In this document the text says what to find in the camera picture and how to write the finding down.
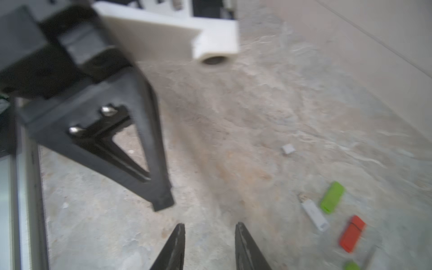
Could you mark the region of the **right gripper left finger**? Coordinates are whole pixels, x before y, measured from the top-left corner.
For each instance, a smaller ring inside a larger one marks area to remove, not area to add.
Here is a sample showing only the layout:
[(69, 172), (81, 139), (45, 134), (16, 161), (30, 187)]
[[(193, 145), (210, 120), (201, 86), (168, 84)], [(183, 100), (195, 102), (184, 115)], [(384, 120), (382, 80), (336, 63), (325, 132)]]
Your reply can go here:
[(185, 225), (183, 223), (177, 224), (150, 269), (183, 270), (185, 237)]

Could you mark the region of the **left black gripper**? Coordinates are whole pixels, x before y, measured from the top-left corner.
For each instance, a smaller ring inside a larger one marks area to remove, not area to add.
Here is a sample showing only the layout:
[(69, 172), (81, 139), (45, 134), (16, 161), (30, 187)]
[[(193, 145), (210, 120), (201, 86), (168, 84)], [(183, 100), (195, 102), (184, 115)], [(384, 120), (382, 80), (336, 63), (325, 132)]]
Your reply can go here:
[(49, 98), (131, 65), (92, 1), (1, 2), (1, 93)]

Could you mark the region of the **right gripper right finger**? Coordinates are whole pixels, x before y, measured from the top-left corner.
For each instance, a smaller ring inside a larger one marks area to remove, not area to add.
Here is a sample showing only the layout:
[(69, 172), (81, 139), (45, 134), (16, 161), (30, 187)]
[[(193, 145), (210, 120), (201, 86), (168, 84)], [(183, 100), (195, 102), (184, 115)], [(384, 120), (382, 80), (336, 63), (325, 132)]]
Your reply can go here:
[(239, 222), (235, 229), (235, 258), (237, 270), (271, 270), (244, 223)]

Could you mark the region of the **white usb drive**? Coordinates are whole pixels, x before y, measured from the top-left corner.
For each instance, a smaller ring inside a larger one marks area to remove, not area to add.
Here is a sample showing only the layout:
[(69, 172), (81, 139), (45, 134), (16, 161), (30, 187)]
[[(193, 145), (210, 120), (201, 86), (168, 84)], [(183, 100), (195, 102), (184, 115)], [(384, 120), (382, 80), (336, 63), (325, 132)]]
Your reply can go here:
[(304, 193), (298, 195), (298, 199), (309, 219), (320, 232), (325, 232), (329, 227), (329, 223), (323, 216), (316, 204), (309, 199)]

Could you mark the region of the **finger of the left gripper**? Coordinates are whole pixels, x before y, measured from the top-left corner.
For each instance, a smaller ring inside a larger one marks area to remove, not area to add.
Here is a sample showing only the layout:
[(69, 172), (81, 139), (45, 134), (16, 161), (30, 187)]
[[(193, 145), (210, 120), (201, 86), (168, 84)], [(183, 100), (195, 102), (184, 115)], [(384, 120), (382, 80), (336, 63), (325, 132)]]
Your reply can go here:
[[(174, 205), (157, 96), (137, 69), (126, 67), (98, 84), (84, 79), (55, 97), (27, 103), (18, 116), (35, 142), (119, 183), (155, 211)], [(147, 168), (114, 142), (130, 125)]]

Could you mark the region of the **red usb drive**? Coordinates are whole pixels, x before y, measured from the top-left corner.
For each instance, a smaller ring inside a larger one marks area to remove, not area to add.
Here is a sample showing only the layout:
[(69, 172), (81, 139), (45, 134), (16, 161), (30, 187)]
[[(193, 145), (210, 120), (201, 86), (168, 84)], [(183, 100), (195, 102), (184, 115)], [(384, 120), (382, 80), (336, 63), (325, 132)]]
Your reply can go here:
[(339, 246), (352, 253), (365, 228), (366, 223), (359, 216), (353, 216), (339, 239)]

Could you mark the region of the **white usb cap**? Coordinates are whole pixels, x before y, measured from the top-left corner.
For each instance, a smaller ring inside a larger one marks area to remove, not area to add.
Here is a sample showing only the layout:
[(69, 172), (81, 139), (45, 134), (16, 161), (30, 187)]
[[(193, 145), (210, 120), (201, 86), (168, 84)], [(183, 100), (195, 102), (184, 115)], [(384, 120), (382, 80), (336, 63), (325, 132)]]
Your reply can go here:
[(296, 149), (292, 144), (283, 145), (282, 150), (285, 155), (290, 155), (296, 152)]

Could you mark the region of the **green usb drive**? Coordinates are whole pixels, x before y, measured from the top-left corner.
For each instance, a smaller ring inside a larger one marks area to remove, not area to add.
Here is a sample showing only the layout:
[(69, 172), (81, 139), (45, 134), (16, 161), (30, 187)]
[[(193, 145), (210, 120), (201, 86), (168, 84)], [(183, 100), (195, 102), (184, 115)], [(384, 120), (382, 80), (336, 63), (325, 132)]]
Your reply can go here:
[(344, 193), (345, 187), (339, 182), (334, 181), (326, 191), (324, 197), (320, 202), (319, 207), (326, 214), (333, 213)]

